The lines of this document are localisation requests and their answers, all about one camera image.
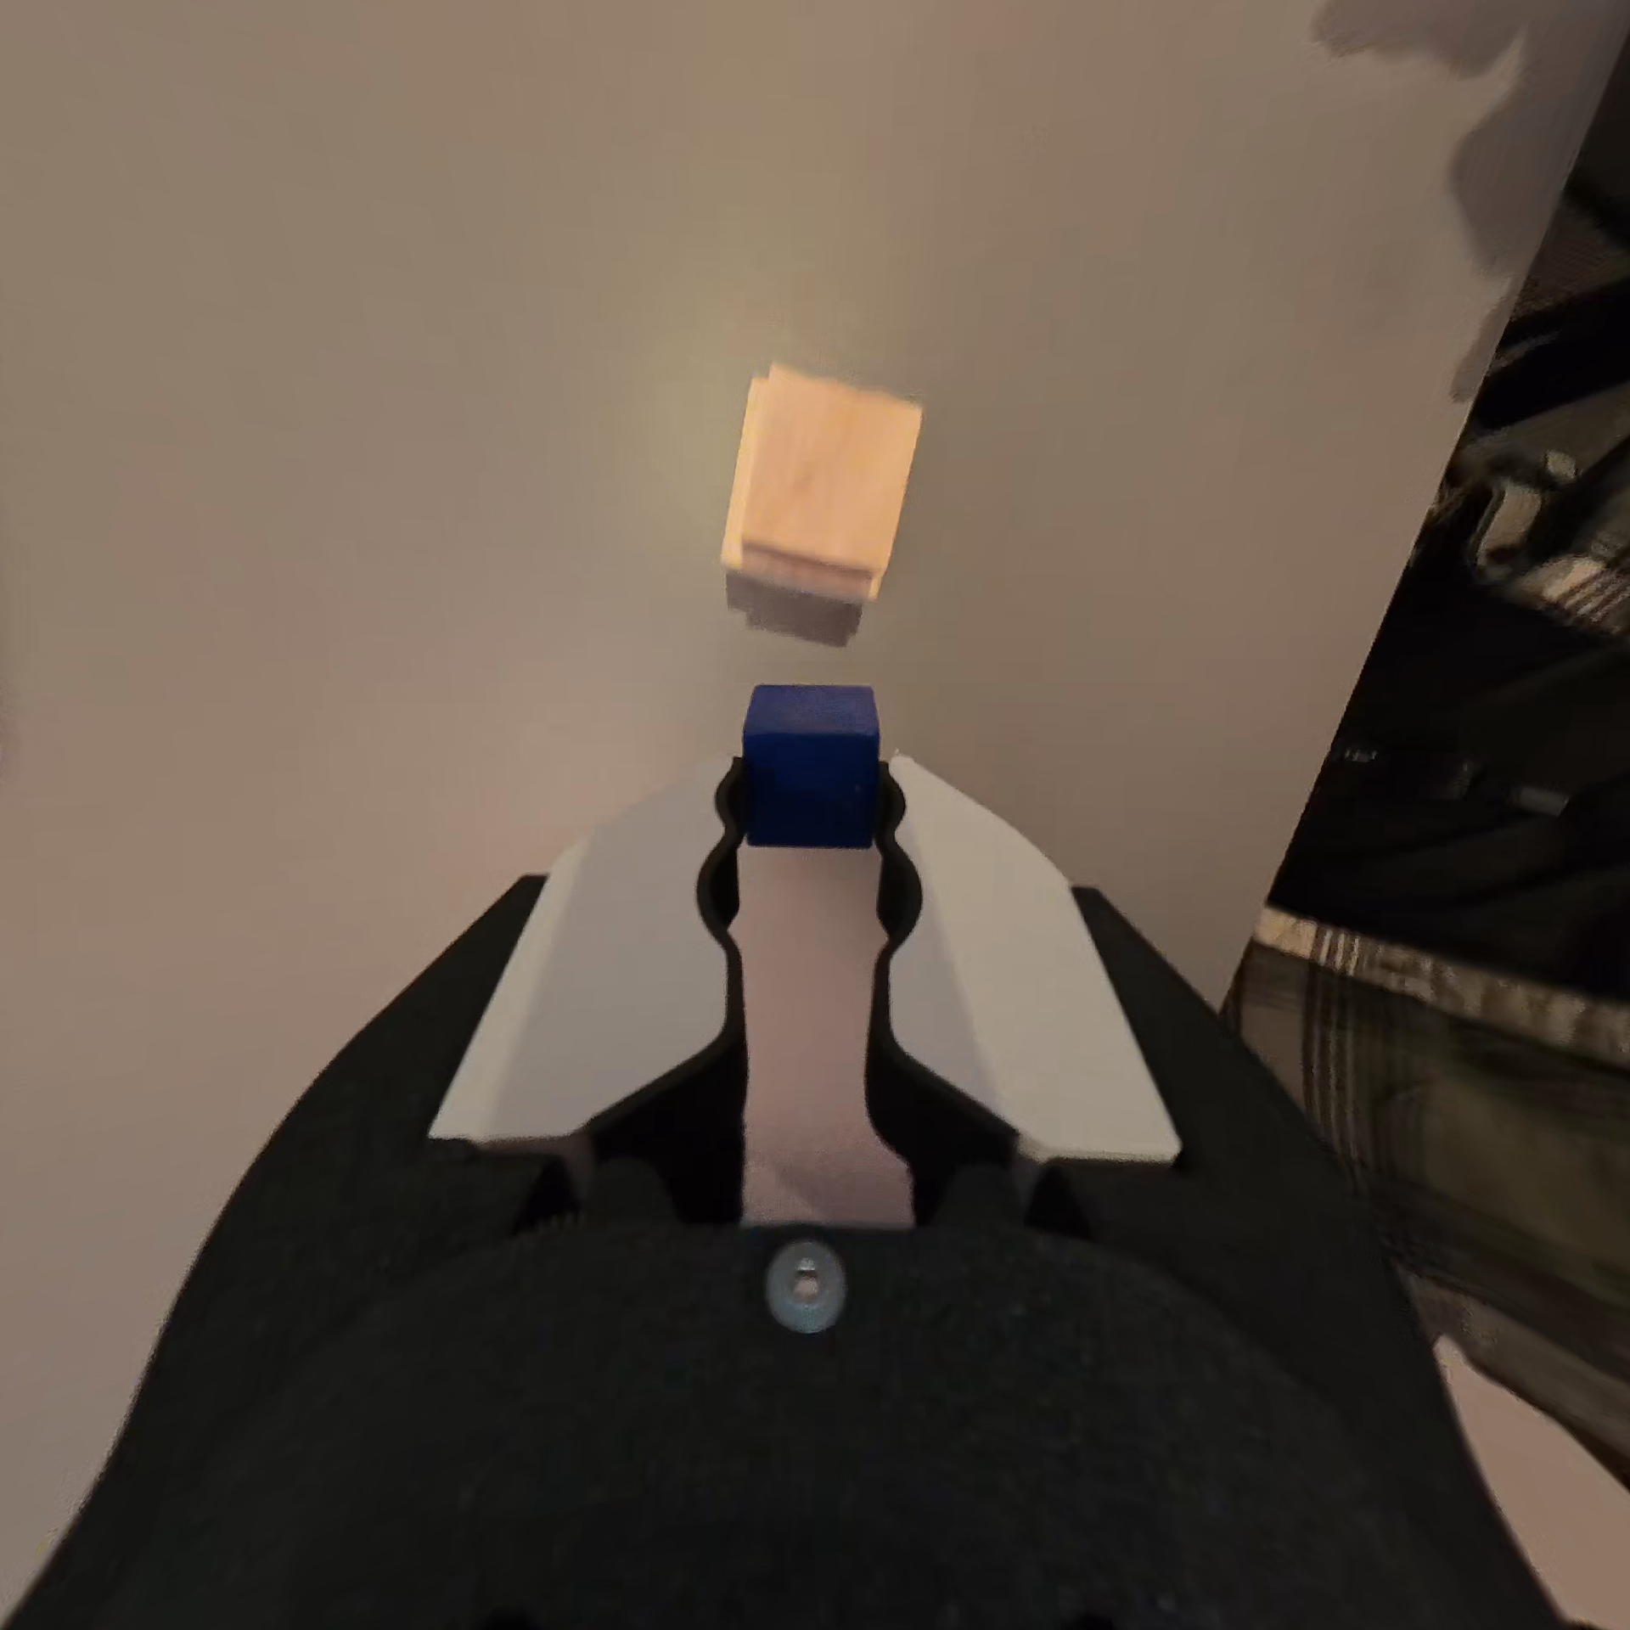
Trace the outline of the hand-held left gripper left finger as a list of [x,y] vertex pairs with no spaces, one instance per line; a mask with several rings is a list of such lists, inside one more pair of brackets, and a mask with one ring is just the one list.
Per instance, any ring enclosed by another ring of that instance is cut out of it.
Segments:
[[742,790],[740,761],[703,761],[557,858],[433,1141],[550,1157],[579,1203],[641,1162],[686,1223],[742,1221]]

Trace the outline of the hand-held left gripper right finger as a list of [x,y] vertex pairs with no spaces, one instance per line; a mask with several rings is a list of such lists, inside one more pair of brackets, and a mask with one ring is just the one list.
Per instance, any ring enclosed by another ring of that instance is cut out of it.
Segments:
[[1180,1137],[1060,867],[916,759],[881,778],[870,1124],[932,1221],[967,1170],[1171,1172]]

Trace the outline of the dark blue small cube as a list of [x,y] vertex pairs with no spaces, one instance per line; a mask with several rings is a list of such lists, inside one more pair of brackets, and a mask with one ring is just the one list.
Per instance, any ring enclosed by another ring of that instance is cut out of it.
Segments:
[[881,718],[870,685],[757,685],[744,720],[742,761],[750,846],[874,844]]

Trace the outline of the light wooden cube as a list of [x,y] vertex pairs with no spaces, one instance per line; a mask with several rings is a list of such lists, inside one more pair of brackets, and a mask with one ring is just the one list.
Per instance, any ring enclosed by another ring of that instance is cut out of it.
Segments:
[[916,400],[773,363],[748,386],[722,567],[788,592],[874,602],[922,429]]

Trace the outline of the plaid shirt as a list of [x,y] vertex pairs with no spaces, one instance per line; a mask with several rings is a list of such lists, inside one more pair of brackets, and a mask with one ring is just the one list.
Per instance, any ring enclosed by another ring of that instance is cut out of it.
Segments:
[[[1510,324],[1619,278],[1627,186],[1572,181]],[[1514,1389],[1603,1413],[1627,1413],[1627,999],[1270,897],[1227,1005],[1372,1205],[1429,1320]]]

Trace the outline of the black zip jacket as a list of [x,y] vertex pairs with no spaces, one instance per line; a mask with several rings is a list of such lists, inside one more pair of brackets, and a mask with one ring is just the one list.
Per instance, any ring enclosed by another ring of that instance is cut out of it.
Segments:
[[1518,316],[1270,900],[1627,997],[1627,278]]

